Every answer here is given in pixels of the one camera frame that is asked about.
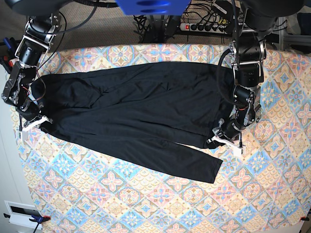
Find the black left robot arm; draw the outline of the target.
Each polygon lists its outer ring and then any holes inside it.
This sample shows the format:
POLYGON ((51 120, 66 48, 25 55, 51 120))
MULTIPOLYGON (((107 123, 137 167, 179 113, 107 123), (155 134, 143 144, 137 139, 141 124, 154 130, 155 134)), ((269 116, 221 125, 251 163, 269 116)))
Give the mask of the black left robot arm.
POLYGON ((220 57, 216 69, 218 91, 226 102, 234 106, 234 114, 221 118, 214 128, 214 136, 207 140, 207 147, 230 146, 239 155, 243 153, 242 132, 258 123, 261 118, 260 86, 264 81, 263 62, 267 56, 265 38, 276 30, 276 22, 299 12, 304 0, 241 0, 243 20, 235 1, 232 5, 232 43, 220 57), (221 78, 224 58, 230 55, 234 88, 225 90, 221 78))

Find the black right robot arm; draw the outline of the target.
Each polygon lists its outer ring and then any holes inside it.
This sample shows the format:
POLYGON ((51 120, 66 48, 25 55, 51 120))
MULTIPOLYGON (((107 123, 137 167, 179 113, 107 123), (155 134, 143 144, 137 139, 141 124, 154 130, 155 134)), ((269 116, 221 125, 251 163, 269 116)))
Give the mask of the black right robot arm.
POLYGON ((39 67, 51 49, 55 36, 70 32, 61 30, 61 20, 64 16, 60 9, 69 4, 68 0, 7 0, 11 10, 27 16, 25 33, 18 46, 9 39, 5 44, 16 57, 16 62, 10 70, 1 98, 4 103, 15 107, 20 120, 18 135, 20 138, 31 128, 50 121, 41 115, 38 100, 32 100, 29 88, 37 78, 39 67))

